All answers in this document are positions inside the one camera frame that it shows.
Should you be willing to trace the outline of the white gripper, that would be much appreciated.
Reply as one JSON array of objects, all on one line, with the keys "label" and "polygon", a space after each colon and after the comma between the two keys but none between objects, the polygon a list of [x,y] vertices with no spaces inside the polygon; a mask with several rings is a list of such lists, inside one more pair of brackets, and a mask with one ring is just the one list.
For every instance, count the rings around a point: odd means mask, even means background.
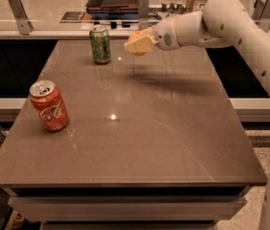
[{"label": "white gripper", "polygon": [[176,20],[177,16],[168,17],[154,27],[138,31],[136,35],[139,38],[126,42],[124,48],[130,54],[151,52],[155,45],[164,51],[179,49],[180,44],[177,38]]}]

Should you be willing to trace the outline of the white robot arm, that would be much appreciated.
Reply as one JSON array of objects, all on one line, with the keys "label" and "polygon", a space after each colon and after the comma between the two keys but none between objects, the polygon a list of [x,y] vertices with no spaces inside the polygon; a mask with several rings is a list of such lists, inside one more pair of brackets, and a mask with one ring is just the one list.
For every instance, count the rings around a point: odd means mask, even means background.
[{"label": "white robot arm", "polygon": [[[201,11],[166,18],[136,32],[125,43],[133,55],[159,48],[208,48],[229,44],[239,52],[270,97],[270,34],[261,29],[239,0],[208,0]],[[270,173],[259,230],[270,230]]]}]

